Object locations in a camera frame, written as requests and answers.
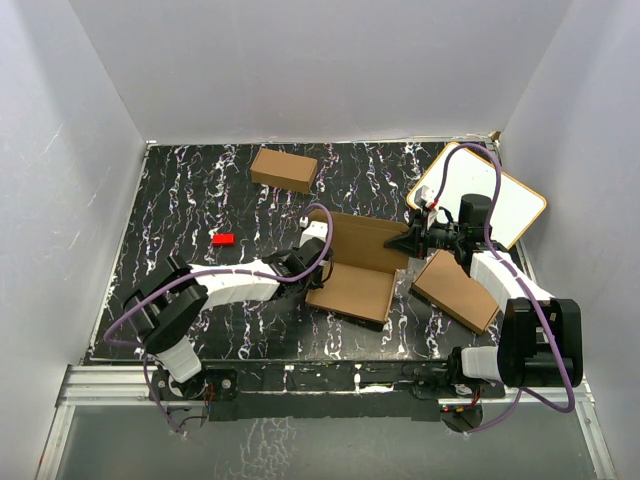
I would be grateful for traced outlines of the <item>small red block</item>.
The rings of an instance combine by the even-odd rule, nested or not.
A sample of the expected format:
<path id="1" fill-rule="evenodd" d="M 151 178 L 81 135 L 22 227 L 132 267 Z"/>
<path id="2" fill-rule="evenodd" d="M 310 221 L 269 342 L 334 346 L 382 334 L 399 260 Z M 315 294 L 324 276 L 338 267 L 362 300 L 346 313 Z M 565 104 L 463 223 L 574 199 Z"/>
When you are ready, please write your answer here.
<path id="1" fill-rule="evenodd" d="M 228 247 L 235 245 L 234 233 L 215 233 L 211 238 L 211 244 L 215 247 Z"/>

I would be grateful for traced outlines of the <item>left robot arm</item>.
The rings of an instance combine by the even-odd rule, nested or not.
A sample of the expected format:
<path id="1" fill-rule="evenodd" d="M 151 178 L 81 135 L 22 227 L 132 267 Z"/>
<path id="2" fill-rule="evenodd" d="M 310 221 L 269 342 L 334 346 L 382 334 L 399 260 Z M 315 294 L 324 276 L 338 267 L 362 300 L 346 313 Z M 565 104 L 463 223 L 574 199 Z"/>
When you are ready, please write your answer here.
<path id="1" fill-rule="evenodd" d="M 194 399 L 207 376 L 187 333 L 203 310 L 245 301 L 267 302 L 323 286 L 332 250 L 320 238 L 247 264 L 201 267 L 169 258 L 124 303 L 144 350 L 169 372 L 182 397 Z"/>

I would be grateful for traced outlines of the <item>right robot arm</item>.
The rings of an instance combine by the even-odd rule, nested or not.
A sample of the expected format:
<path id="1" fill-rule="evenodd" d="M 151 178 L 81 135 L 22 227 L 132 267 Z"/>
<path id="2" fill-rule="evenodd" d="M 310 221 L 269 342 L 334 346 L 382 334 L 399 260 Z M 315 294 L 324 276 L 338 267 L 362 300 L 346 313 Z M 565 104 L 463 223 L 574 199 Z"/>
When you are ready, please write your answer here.
<path id="1" fill-rule="evenodd" d="M 577 387 L 583 378 L 580 308 L 538 289 L 493 239 L 493 200 L 465 194 L 458 217 L 445 223 L 437 219 L 441 208 L 433 192 L 422 188 L 416 203 L 408 231 L 385 241 L 385 247 L 412 257 L 430 248 L 451 253 L 503 315 L 497 346 L 459 348 L 449 356 L 447 388 L 466 397 L 482 380 L 512 388 Z"/>

